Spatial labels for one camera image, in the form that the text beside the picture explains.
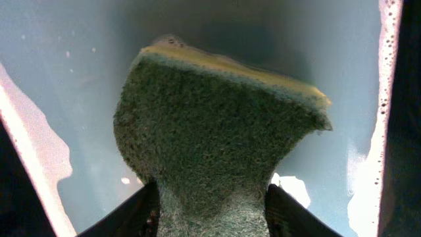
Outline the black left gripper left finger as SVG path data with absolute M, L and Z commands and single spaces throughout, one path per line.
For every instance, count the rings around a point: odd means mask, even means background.
M 160 210 L 153 180 L 78 237 L 157 237 Z

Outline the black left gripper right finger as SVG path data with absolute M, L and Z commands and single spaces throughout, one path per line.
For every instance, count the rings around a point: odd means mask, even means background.
M 267 189 L 265 219 L 270 237 L 341 237 L 275 184 Z

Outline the green yellow scrub sponge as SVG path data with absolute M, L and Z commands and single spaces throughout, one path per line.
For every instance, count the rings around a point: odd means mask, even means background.
M 306 135 L 332 129 L 329 106 L 313 86 L 167 36 L 134 59 L 114 137 L 137 177 L 157 183 L 157 236 L 270 236 L 274 171 Z

